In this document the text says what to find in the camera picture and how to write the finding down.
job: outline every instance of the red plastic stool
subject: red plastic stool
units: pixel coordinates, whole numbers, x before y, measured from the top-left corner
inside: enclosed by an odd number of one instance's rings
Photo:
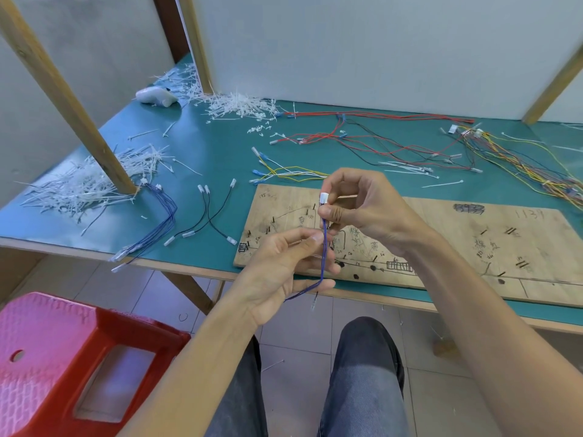
[[[11,301],[0,312],[0,437],[115,436],[189,339],[155,320],[43,293]],[[123,419],[75,418],[87,382],[115,345],[155,353]]]

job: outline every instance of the jeans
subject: jeans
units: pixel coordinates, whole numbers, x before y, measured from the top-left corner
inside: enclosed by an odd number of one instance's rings
[[[370,317],[347,323],[340,334],[317,435],[407,436],[403,385],[401,357],[383,324]],[[254,336],[205,436],[267,435],[261,356]]]

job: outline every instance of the knee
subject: knee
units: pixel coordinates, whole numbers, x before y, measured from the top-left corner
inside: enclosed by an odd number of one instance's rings
[[[362,316],[351,320],[342,329],[340,336],[347,337],[357,337],[357,336],[368,336],[373,333],[383,332],[388,334],[388,331],[378,320],[372,317]]]

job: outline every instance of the white partition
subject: white partition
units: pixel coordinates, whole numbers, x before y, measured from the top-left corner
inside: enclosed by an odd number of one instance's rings
[[[583,0],[193,1],[215,90],[284,100],[520,119],[583,41]]]

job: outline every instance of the hand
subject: hand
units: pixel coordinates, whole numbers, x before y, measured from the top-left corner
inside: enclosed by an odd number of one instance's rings
[[[327,247],[325,270],[340,272],[334,262],[334,251]],[[324,233],[311,228],[295,228],[267,236],[253,254],[249,264],[239,274],[227,294],[238,298],[249,310],[257,325],[263,325],[278,311],[291,293],[301,291],[317,282],[294,280],[294,273],[321,270]],[[315,291],[332,288],[336,282],[324,279]]]
[[[404,256],[420,236],[431,232],[381,172],[338,169],[324,180],[322,192],[329,193],[329,205],[320,206],[318,214],[333,222],[328,231],[332,235],[353,225],[394,255]],[[356,197],[339,199],[352,195]]]

